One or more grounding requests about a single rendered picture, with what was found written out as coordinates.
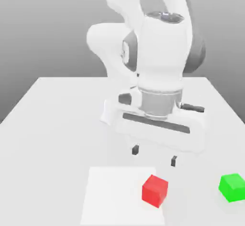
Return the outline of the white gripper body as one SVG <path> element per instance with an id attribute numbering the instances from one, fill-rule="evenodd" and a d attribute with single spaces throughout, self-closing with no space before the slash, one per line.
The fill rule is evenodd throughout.
<path id="1" fill-rule="evenodd" d="M 136 109 L 118 103 L 115 98 L 104 101 L 101 121 L 115 132 L 170 149 L 200 153 L 205 149 L 205 113 L 174 107 L 164 121 L 138 115 Z"/>

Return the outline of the small red cube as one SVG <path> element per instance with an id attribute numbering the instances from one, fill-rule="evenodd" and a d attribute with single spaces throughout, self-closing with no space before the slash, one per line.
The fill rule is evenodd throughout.
<path id="1" fill-rule="evenodd" d="M 142 200 L 159 208 L 167 196 L 168 181 L 150 175 L 142 185 Z"/>

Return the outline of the small green cube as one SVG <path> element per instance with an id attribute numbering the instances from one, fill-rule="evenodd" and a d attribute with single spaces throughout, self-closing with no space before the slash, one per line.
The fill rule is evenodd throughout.
<path id="1" fill-rule="evenodd" d="M 238 173 L 222 175 L 218 189 L 228 202 L 245 200 L 245 180 Z"/>

